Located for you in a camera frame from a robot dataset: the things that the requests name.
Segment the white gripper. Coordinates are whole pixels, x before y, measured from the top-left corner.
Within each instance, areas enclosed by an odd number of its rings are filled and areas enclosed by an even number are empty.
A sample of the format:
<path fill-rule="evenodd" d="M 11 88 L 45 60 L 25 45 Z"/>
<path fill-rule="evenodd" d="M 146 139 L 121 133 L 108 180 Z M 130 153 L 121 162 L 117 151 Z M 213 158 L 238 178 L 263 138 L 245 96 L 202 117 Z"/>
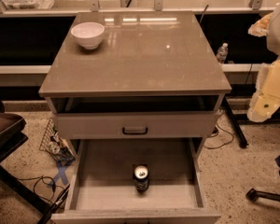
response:
<path fill-rule="evenodd" d="M 250 100 L 247 117 L 252 122 L 270 119 L 280 107 L 280 59 L 261 67 L 264 80 Z"/>

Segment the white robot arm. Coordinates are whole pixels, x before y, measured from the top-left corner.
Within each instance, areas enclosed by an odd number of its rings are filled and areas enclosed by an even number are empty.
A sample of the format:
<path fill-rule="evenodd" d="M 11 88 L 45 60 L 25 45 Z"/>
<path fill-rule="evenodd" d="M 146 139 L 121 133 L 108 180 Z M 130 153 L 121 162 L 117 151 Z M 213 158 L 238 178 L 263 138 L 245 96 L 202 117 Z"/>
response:
<path fill-rule="evenodd" d="M 280 107 L 280 3 L 248 29 L 253 36 L 266 36 L 267 49 L 277 55 L 271 63 L 263 63 L 258 72 L 256 91 L 252 95 L 247 117 L 253 122 L 269 119 Z"/>

